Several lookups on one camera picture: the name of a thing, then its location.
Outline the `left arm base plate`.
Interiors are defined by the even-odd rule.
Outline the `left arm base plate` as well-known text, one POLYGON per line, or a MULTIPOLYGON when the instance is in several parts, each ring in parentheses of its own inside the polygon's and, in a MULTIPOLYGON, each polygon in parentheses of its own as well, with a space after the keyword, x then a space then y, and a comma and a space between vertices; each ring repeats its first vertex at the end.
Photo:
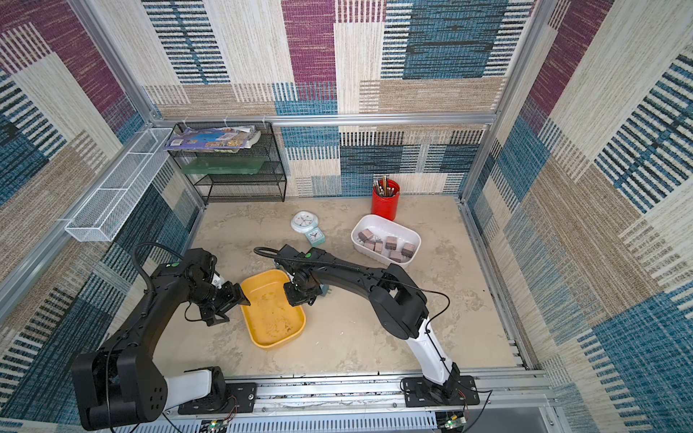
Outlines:
POLYGON ((227 382, 225 390, 212 390, 209 396, 180 405, 180 415, 252 413, 256 404, 256 382, 227 382))

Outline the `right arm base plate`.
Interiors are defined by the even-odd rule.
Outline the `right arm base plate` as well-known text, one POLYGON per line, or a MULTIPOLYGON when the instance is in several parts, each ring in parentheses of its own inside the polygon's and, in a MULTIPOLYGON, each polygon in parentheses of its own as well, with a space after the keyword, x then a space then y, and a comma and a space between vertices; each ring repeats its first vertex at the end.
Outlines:
POLYGON ((407 377, 400 381, 400 388, 408 408, 475 406, 481 402, 470 375, 450 377, 443 385, 424 377, 407 377))

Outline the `white plastic tray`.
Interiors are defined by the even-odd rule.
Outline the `white plastic tray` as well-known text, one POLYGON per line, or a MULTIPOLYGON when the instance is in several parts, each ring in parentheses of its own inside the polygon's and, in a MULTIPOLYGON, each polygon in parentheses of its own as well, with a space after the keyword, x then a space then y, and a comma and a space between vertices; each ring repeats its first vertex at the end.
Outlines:
POLYGON ((350 238, 357 252, 384 265, 394 263, 404 269, 422 246, 417 232, 377 215, 363 216, 350 238))

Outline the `yellow plastic tray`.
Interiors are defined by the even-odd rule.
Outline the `yellow plastic tray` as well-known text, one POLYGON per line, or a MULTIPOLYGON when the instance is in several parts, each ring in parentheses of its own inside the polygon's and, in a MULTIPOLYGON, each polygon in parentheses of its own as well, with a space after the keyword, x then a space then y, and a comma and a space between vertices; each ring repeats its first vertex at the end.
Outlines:
POLYGON ((242 306, 245 324, 252 342, 269 350, 285 345, 301 335, 306 315, 301 306, 288 303, 283 285, 290 281, 280 270, 261 272, 240 286, 249 306, 242 306))

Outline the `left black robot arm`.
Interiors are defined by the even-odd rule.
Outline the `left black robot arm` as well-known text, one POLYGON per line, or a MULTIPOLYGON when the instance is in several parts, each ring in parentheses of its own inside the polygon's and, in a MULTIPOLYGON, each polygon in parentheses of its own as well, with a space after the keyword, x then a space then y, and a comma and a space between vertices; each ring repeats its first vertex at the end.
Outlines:
POLYGON ((114 430, 157 420, 186 403, 202 411, 223 411, 230 395, 217 366, 165 377, 153 362, 155 348, 179 306, 198 307, 209 327, 227 323, 232 308, 250 305, 237 283, 220 277, 217 258, 201 249, 183 254, 168 248, 173 260, 148 274, 137 247, 131 258, 145 291, 123 325, 99 349, 78 355, 71 375, 81 426, 114 430))

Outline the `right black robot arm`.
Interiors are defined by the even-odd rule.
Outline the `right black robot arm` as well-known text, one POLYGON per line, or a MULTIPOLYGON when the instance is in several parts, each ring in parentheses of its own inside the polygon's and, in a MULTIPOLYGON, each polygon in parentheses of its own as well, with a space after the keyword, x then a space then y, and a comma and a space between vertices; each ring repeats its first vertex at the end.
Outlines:
POLYGON ((290 276, 284 292, 290 305, 312 305, 325 286, 346 290, 370 303, 390 335, 409 346, 422 370, 428 389, 420 395, 437 404, 453 404, 460 398, 460 372, 435 336, 422 290, 398 264, 374 268, 341 260, 312 247, 302 253, 290 245, 281 249, 258 246, 254 253, 273 260, 290 276))

